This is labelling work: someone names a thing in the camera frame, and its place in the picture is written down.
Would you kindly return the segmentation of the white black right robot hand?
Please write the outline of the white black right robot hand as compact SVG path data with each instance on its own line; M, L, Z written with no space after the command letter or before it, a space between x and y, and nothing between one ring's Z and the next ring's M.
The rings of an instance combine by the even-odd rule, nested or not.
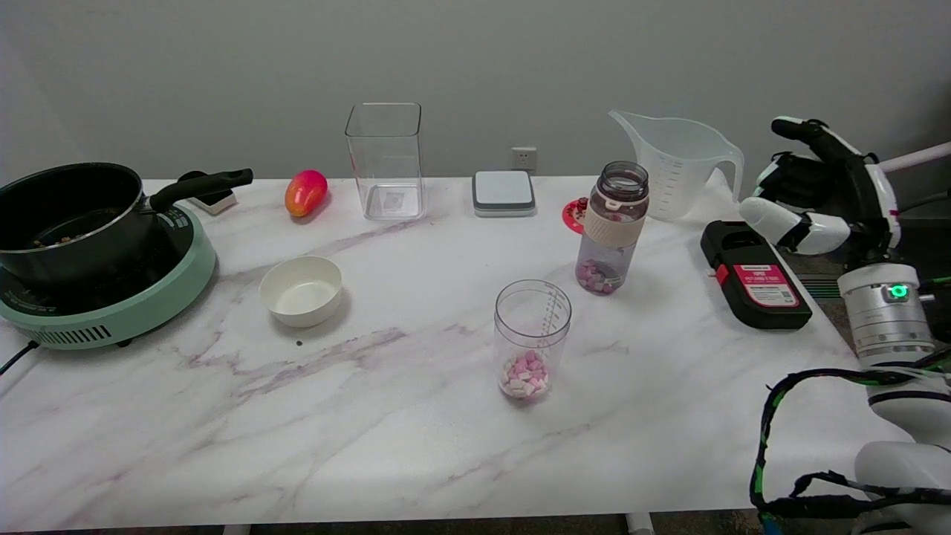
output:
M739 214L765 241L799 256L843 254L845 270L898 263L899 207L873 153L862 153L818 119L780 116L770 129L812 155L779 152Z

